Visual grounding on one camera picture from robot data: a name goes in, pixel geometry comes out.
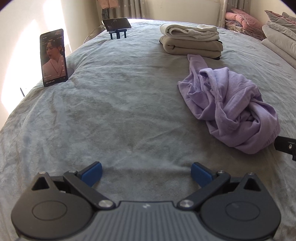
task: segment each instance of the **ribbed hem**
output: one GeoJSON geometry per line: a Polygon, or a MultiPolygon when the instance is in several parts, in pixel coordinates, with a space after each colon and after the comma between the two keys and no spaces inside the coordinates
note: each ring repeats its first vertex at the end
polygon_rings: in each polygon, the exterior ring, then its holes
{"type": "Polygon", "coordinates": [[[274,140],[278,137],[279,133],[281,132],[281,126],[279,124],[279,121],[275,127],[274,132],[272,133],[271,137],[269,138],[269,140],[264,144],[263,148],[269,146],[272,142],[274,142],[274,140]]]}

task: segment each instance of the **crumpled purple garment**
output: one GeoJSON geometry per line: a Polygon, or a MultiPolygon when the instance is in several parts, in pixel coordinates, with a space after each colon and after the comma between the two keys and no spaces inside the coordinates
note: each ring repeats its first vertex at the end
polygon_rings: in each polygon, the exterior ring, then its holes
{"type": "Polygon", "coordinates": [[[228,68],[212,70],[199,55],[188,55],[189,76],[179,90],[210,134],[229,147],[254,154],[280,133],[275,109],[264,103],[258,87],[228,68]]]}

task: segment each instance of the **gray curtain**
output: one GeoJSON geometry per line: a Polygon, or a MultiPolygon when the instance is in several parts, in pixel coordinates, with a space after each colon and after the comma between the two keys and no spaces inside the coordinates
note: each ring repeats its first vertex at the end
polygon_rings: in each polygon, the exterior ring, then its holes
{"type": "Polygon", "coordinates": [[[232,8],[236,8],[250,14],[250,0],[220,0],[220,12],[217,21],[218,27],[224,28],[225,14],[226,12],[231,12],[230,9],[232,8]]]}
{"type": "Polygon", "coordinates": [[[109,18],[146,18],[146,0],[118,0],[119,7],[109,8],[109,18]]]}

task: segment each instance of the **gray bed sheet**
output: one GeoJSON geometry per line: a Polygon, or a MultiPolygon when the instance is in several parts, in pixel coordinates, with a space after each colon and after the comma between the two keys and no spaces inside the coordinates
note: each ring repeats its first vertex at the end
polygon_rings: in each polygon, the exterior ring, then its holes
{"type": "MultiPolygon", "coordinates": [[[[34,87],[0,131],[0,240],[15,240],[10,213],[39,171],[60,175],[103,165],[95,186],[120,200],[177,202],[198,189],[190,166],[198,161],[233,176],[255,172],[281,210],[275,239],[296,237],[296,162],[273,145],[255,155],[229,148],[209,134],[186,106],[177,82],[189,74],[186,56],[166,53],[161,21],[132,24],[126,39],[107,32],[67,58],[65,83],[34,87]]],[[[296,138],[296,70],[260,41],[220,29],[221,60],[258,85],[277,110],[281,135],[296,138]]]]}

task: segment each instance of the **smartphone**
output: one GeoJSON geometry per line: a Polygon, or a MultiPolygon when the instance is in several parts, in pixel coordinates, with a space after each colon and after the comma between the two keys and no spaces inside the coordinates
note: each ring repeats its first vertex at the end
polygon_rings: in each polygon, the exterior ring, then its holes
{"type": "Polygon", "coordinates": [[[102,20],[102,23],[105,25],[108,32],[116,29],[131,28],[131,24],[127,18],[104,19],[102,20]]]}
{"type": "Polygon", "coordinates": [[[40,35],[40,59],[44,86],[68,80],[63,29],[40,35]]]}

